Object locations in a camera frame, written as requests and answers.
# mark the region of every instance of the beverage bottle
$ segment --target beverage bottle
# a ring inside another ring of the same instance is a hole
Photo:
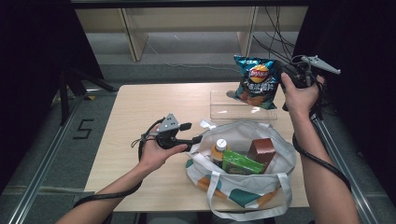
[[[211,159],[219,168],[222,168],[224,150],[227,148],[227,141],[220,138],[216,144],[212,146]]]

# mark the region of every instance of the logo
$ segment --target logo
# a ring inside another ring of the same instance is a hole
[[[250,79],[255,83],[261,83],[268,77],[268,68],[258,64],[250,69]]]

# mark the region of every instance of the bag handle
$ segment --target bag handle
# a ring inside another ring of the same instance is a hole
[[[216,190],[216,186],[219,183],[219,177],[220,177],[219,172],[216,171],[212,172],[209,189],[207,190],[207,194],[206,194],[206,199],[207,199],[207,203],[209,204],[210,210],[213,212],[213,214],[215,214],[218,217],[230,218],[236,221],[250,221],[255,219],[277,217],[283,215],[287,212],[288,208],[290,207],[291,199],[292,199],[290,180],[285,173],[281,173],[281,174],[277,174],[277,177],[285,194],[286,204],[274,208],[264,209],[260,211],[246,212],[241,214],[219,212],[212,207],[212,199]]]

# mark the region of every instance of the bottle cap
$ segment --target bottle cap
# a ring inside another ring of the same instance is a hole
[[[220,138],[220,139],[216,142],[216,149],[217,149],[218,151],[223,151],[223,150],[225,150],[226,147],[227,147],[227,142],[226,142],[224,139]]]

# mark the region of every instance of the hand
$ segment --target hand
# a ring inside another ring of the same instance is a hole
[[[297,89],[290,77],[282,73],[282,82],[286,88],[286,106],[291,114],[303,114],[309,116],[309,111],[318,99],[318,87],[315,83],[306,89]],[[317,76],[317,81],[324,83],[324,78]]]
[[[159,125],[155,126],[151,132],[154,133]],[[149,136],[146,144],[143,146],[142,158],[139,165],[146,166],[151,172],[159,169],[165,164],[166,160],[179,153],[183,152],[187,148],[187,145],[178,145],[169,149],[163,149],[158,146],[154,136]]]

